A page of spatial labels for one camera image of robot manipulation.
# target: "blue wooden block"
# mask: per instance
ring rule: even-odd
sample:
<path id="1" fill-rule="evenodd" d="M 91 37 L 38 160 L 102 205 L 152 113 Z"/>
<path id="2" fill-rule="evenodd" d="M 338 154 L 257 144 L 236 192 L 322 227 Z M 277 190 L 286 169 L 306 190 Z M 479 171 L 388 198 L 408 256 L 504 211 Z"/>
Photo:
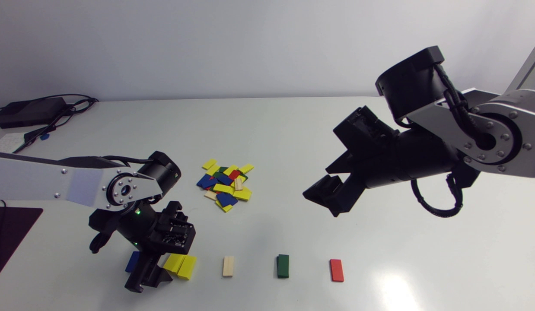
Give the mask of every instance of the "blue wooden block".
<path id="1" fill-rule="evenodd" d="M 227 175 L 225 174 L 221 174 L 219 177 L 218 177 L 218 180 L 221 181 L 223 184 L 225 185 L 231 185 L 233 180 L 230 179 Z"/>
<path id="2" fill-rule="evenodd" d="M 125 267 L 125 272 L 133 272 L 133 270 L 135 269 L 135 266 L 137 265 L 138 260 L 139 260 L 139 252 L 133 252 L 133 254 L 131 254 L 131 258 L 129 258 L 127 267 Z"/>
<path id="3" fill-rule="evenodd" d="M 224 192 L 216 195 L 216 198 L 218 199 L 218 201 L 220 201 L 223 207 L 226 207 L 227 205 L 235 205 L 238 202 L 238 200 L 235 199 L 234 196 Z"/>
<path id="4" fill-rule="evenodd" d="M 212 176 L 207 175 L 207 174 L 204 174 L 204 176 L 200 179 L 200 181 L 198 181 L 197 186 L 199 186 L 199 187 L 203 187 L 202 184 L 205 183 L 205 182 L 207 182 L 207 181 L 209 181 L 209 180 L 210 180 L 210 177 L 212 177 Z"/>
<path id="5" fill-rule="evenodd" d="M 207 187 L 211 187 L 211 186 L 213 186 L 213 185 L 215 185 L 217 183 L 218 183 L 218 179 L 217 178 L 212 178 L 212 179 L 208 179 L 207 181 L 203 181 L 201 183 L 201 185 L 202 185 L 203 189 L 206 189 Z"/>

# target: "white wall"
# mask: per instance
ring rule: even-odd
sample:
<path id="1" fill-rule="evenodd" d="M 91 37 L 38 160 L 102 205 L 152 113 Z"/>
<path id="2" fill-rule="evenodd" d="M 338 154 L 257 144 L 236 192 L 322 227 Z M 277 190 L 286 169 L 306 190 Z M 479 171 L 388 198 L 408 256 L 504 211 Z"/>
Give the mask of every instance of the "white wall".
<path id="1" fill-rule="evenodd" d="M 459 89 L 501 92 L 535 44 L 535 0 L 0 0 L 0 106 L 375 95 L 439 45 Z"/>

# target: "red wooden block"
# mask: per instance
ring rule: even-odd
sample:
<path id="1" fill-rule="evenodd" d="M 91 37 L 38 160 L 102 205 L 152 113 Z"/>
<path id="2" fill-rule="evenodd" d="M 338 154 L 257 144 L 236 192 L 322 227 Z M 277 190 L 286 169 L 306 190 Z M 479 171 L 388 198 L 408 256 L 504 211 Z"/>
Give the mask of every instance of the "red wooden block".
<path id="1" fill-rule="evenodd" d="M 331 278 L 333 278 L 333 282 L 344 282 L 341 260 L 331 259 L 329 262 L 331 263 Z"/>
<path id="2" fill-rule="evenodd" d="M 231 174 L 229 174 L 229 176 L 228 176 L 228 177 L 229 177 L 229 178 L 231 178 L 231 180 L 232 180 L 232 181 L 234 181 L 234 180 L 235 180 L 235 178 L 237 178 L 237 177 L 238 177 L 239 175 L 240 175 L 240 172 L 239 172 L 239 171 L 237 171 L 237 170 L 235 170 L 235 171 L 232 171 L 232 173 L 231 173 Z"/>

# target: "green wooden block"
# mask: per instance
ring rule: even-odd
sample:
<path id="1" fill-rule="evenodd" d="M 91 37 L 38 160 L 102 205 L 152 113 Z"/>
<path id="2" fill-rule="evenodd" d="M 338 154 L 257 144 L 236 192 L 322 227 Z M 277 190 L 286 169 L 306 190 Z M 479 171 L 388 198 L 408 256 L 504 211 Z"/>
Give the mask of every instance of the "green wooden block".
<path id="1" fill-rule="evenodd" d="M 277 256 L 277 278 L 289 277 L 289 256 L 279 254 Z"/>
<path id="2" fill-rule="evenodd" d="M 212 177 L 214 178 L 220 178 L 221 176 L 225 176 L 225 175 L 219 171 L 215 172 L 214 175 L 212 175 Z"/>

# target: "black mat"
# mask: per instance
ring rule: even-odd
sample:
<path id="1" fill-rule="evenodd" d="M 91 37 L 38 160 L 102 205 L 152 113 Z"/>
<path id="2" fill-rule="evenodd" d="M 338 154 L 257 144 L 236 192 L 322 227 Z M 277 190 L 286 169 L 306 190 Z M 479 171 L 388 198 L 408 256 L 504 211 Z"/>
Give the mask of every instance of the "black mat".
<path id="1" fill-rule="evenodd" d="M 0 206 L 0 272 L 42 212 L 43 209 Z"/>

